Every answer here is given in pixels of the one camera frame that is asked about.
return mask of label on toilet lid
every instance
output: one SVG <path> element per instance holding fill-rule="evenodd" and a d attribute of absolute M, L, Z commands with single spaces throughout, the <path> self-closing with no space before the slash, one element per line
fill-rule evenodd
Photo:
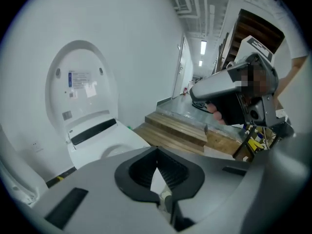
<path fill-rule="evenodd" d="M 74 71 L 68 72 L 68 87 L 73 89 L 83 89 L 89 86 L 91 81 L 91 72 L 89 71 Z"/>

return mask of door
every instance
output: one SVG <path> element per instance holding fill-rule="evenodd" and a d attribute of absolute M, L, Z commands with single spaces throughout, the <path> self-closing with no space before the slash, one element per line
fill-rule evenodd
<path fill-rule="evenodd" d="M 179 96 L 181 93 L 183 93 L 184 88 L 182 88 L 182 82 L 184 78 L 184 71 L 185 71 L 185 65 L 186 65 L 186 54 L 185 54 L 185 48 L 186 43 L 185 43 L 185 37 L 183 37 L 183 44 L 182 44 L 182 50 L 181 50 L 181 56 L 179 60 L 179 66 L 178 66 L 178 71 L 177 71 L 177 77 L 175 80 L 175 89 L 174 89 L 174 94 L 172 98 L 175 98 Z"/>

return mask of open toilet lid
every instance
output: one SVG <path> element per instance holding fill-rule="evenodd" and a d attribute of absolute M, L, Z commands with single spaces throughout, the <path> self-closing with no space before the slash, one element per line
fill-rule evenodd
<path fill-rule="evenodd" d="M 118 116 L 114 75 L 100 50 L 87 41 L 73 41 L 57 53 L 45 95 L 50 122 L 66 140 Z"/>

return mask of wall socket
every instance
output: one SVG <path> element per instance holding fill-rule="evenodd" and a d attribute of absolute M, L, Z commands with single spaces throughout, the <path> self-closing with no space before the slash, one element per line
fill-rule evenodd
<path fill-rule="evenodd" d="M 32 149 L 34 150 L 34 152 L 38 153 L 40 151 L 43 150 L 43 148 L 41 147 L 40 143 L 38 141 L 34 142 L 32 144 Z"/>

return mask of hand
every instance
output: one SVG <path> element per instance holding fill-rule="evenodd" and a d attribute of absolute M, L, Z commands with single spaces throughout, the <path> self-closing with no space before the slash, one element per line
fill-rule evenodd
<path fill-rule="evenodd" d="M 226 125 L 224 120 L 222 119 L 222 114 L 216 109 L 215 105 L 213 105 L 211 103 L 208 104 L 207 105 L 207 111 L 214 115 L 214 118 L 219 122 L 219 124 Z"/>

